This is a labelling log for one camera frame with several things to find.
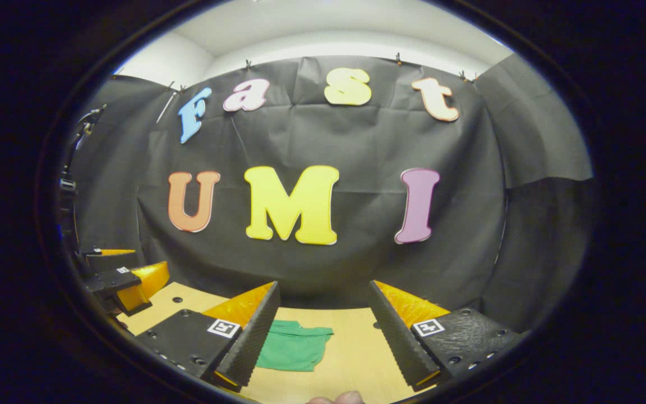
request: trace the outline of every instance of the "blue letter f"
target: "blue letter f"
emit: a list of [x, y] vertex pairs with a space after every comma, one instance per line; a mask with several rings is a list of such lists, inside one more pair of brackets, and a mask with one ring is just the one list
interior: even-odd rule
[[203, 118], [203, 113], [206, 112], [206, 102], [203, 99], [208, 95], [211, 95], [211, 89], [206, 87], [179, 110], [181, 125], [184, 129], [181, 135], [182, 144], [186, 143], [201, 128], [201, 122], [198, 122], [196, 117]]

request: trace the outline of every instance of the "white ceiling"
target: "white ceiling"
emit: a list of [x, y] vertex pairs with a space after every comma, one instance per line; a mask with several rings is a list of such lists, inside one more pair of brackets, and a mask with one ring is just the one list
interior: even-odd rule
[[511, 54], [475, 26], [420, 0], [231, 0], [174, 31], [219, 57], [269, 39], [334, 30], [423, 39], [490, 66]]

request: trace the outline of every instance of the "wooden board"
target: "wooden board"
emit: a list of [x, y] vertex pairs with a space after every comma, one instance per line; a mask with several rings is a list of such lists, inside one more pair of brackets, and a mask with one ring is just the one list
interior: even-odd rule
[[[174, 302], [181, 297], [182, 302]], [[202, 312], [226, 301], [225, 297], [197, 291], [173, 282], [151, 298], [153, 307], [118, 319], [138, 335], [181, 309]], [[330, 327], [323, 360], [315, 371], [279, 371], [254, 368], [243, 396], [262, 404], [304, 404], [317, 396], [334, 399], [356, 389], [369, 403], [403, 400], [415, 395], [403, 380], [382, 331], [374, 328], [370, 309], [305, 310], [281, 307], [277, 320], [296, 320], [303, 327]]]

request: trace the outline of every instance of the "fingertip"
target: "fingertip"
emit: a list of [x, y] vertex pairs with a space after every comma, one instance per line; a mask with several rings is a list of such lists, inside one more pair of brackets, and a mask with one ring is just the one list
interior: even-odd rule
[[365, 404], [363, 398], [358, 391], [346, 391], [340, 396], [336, 397], [333, 404]]

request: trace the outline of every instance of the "orange letter u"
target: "orange letter u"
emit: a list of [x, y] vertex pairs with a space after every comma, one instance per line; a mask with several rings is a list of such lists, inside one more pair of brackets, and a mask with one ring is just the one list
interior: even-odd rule
[[191, 182], [188, 172], [174, 172], [169, 176], [169, 219], [171, 223], [184, 232], [200, 232], [208, 226], [211, 219], [211, 204], [213, 202], [213, 184], [221, 179], [221, 174], [215, 171], [199, 172], [196, 181], [200, 184], [198, 195], [198, 212], [190, 217], [184, 212], [186, 186]]

